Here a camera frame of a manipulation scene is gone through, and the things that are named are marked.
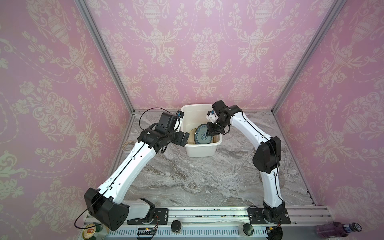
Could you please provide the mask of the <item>cream plate bamboo pattern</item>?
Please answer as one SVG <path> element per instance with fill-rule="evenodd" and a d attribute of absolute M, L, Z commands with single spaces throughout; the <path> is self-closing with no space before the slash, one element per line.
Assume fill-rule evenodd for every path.
<path fill-rule="evenodd" d="M 196 133 L 196 130 L 197 128 L 194 128 L 192 130 L 189 131 L 189 138 L 187 140 L 187 144 L 189 145 L 195 145 L 195 133 Z M 218 136 L 214 136 L 212 141 L 211 141 L 211 144 L 214 144 L 214 143 L 217 143 L 218 141 L 220 140 L 220 137 Z"/>

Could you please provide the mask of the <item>teal patterned small plate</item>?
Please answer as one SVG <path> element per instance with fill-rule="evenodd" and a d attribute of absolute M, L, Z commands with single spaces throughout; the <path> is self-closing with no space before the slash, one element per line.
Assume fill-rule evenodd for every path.
<path fill-rule="evenodd" d="M 213 142 L 213 136 L 208 135 L 208 125 L 201 124 L 199 125 L 194 134 L 194 142 L 196 145 L 206 145 Z"/>

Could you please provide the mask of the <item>clear glass plate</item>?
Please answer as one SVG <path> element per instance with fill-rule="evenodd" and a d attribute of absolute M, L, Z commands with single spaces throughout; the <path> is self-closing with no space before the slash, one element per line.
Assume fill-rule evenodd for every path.
<path fill-rule="evenodd" d="M 261 183 L 264 183 L 264 182 L 263 182 L 263 174 L 262 174 L 262 173 L 263 173 L 263 172 L 260 172 L 260 171 L 259 171 L 259 179 L 260 179 Z"/>

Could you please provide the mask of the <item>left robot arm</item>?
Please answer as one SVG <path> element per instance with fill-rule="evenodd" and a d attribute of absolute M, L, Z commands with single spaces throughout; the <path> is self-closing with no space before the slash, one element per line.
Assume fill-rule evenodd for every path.
<path fill-rule="evenodd" d="M 158 153 L 164 153 L 168 144 L 184 147 L 189 133 L 181 131 L 185 114 L 163 112 L 159 121 L 142 130 L 133 149 L 123 163 L 98 188 L 89 188 L 84 195 L 86 212 L 100 225 L 115 231 L 130 220 L 151 221 L 155 204 L 140 198 L 124 203 L 130 186 L 145 165 Z"/>

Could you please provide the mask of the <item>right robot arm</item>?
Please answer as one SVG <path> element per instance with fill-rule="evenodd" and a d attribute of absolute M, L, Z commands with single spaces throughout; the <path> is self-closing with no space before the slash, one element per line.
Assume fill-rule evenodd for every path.
<path fill-rule="evenodd" d="M 268 223 L 280 222 L 286 210 L 279 180 L 281 139 L 265 133 L 240 107 L 236 105 L 228 107 L 222 100 L 212 105 L 212 110 L 207 113 L 207 119 L 208 135 L 224 135 L 225 128 L 230 130 L 231 127 L 235 127 L 252 143 L 256 149 L 253 164 L 261 174 L 264 188 L 264 218 Z"/>

